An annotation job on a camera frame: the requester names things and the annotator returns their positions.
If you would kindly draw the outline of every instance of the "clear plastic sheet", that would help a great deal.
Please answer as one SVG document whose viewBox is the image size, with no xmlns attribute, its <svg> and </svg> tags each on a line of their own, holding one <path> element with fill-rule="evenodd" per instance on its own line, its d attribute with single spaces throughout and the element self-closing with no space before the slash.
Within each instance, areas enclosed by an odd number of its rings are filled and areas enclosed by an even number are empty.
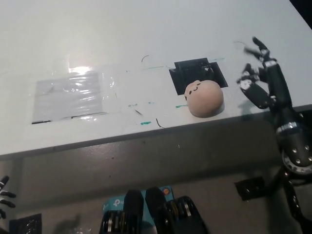
<svg viewBox="0 0 312 234">
<path fill-rule="evenodd" d="M 102 112 L 98 73 L 78 71 L 66 78 L 37 82 L 33 124 Z"/>
</svg>

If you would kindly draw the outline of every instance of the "black device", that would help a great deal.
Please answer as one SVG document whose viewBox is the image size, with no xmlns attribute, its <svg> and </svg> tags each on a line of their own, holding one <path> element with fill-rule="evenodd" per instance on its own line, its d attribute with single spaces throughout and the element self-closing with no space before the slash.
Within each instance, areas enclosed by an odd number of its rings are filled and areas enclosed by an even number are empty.
<svg viewBox="0 0 312 234">
<path fill-rule="evenodd" d="M 122 211 L 104 213 L 99 234 L 140 234 L 144 199 L 140 190 L 129 190 Z"/>
<path fill-rule="evenodd" d="M 145 201 L 158 234 L 209 234 L 195 204 L 188 196 L 166 201 L 162 191 L 146 191 Z"/>
<path fill-rule="evenodd" d="M 243 200 L 272 195 L 283 186 L 292 216 L 299 222 L 303 234 L 312 233 L 312 143 L 311 128 L 301 113 L 292 106 L 292 99 L 275 58 L 257 38 L 253 42 L 259 50 L 246 47 L 245 52 L 261 61 L 263 67 L 255 70 L 247 64 L 237 81 L 245 96 L 258 108 L 269 108 L 283 165 L 273 180 L 266 185 L 257 177 L 236 183 Z M 256 82 L 268 84 L 269 93 Z"/>
</svg>

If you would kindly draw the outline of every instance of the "robotic arm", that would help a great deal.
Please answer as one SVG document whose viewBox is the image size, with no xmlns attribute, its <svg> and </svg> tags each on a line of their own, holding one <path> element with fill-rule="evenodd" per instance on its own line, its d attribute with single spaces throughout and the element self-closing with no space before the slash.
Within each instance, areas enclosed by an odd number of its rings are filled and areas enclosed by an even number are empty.
<svg viewBox="0 0 312 234">
<path fill-rule="evenodd" d="M 253 42 L 259 50 L 246 47 L 245 52 L 261 61 L 263 68 L 255 70 L 247 64 L 237 84 L 255 106 L 270 109 L 285 165 L 293 173 L 311 174 L 312 145 L 309 141 L 309 130 L 302 116 L 293 109 L 292 99 L 277 60 L 270 55 L 270 51 L 260 40 L 254 37 Z M 264 91 L 257 81 L 267 83 L 269 93 Z"/>
<path fill-rule="evenodd" d="M 272 195 L 282 185 L 292 216 L 299 222 L 304 234 L 312 233 L 312 136 L 302 114 L 292 106 L 291 96 L 276 59 L 257 38 L 253 42 L 259 50 L 245 48 L 263 67 L 255 70 L 247 64 L 237 81 L 245 96 L 258 108 L 269 108 L 273 117 L 277 143 L 283 165 L 273 180 L 265 185 L 257 177 L 235 183 L 243 200 Z M 267 83 L 269 93 L 256 82 Z"/>
</svg>

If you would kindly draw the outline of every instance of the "green marking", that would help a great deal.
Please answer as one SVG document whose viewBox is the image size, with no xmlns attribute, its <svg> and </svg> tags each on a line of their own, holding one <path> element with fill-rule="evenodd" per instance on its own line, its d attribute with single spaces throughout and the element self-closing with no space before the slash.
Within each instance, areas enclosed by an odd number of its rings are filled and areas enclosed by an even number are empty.
<svg viewBox="0 0 312 234">
<path fill-rule="evenodd" d="M 150 69 L 161 68 L 161 67 L 164 67 L 164 66 L 148 67 L 148 68 L 145 68 L 145 69 L 143 69 L 143 70 L 150 70 Z"/>
<path fill-rule="evenodd" d="M 147 124 L 150 124 L 150 123 L 152 123 L 152 122 L 150 122 L 150 121 L 149 122 L 142 122 L 141 125 L 147 125 Z"/>
<path fill-rule="evenodd" d="M 183 107 L 183 106 L 188 106 L 188 105 L 179 105 L 179 106 L 176 106 L 176 108 L 180 108 L 180 107 Z"/>
<path fill-rule="evenodd" d="M 215 61 L 220 61 L 223 60 L 224 58 L 215 58 L 215 59 L 210 59 L 209 62 L 215 62 Z"/>
</svg>

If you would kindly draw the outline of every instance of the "white table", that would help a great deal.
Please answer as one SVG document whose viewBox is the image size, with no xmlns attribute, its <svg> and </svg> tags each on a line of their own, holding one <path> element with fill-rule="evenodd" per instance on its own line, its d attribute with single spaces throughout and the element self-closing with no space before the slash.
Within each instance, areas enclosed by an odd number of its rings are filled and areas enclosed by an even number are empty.
<svg viewBox="0 0 312 234">
<path fill-rule="evenodd" d="M 309 109 L 312 30 L 287 0 L 2 1 L 0 158 L 261 113 L 235 83 L 247 62 L 257 62 L 234 41 L 252 45 L 252 36 L 279 60 L 294 107 Z M 224 111 L 204 119 L 189 113 L 168 71 L 199 58 L 217 61 L 229 86 Z M 107 114 L 31 124 L 37 81 L 77 67 L 98 72 Z"/>
</svg>

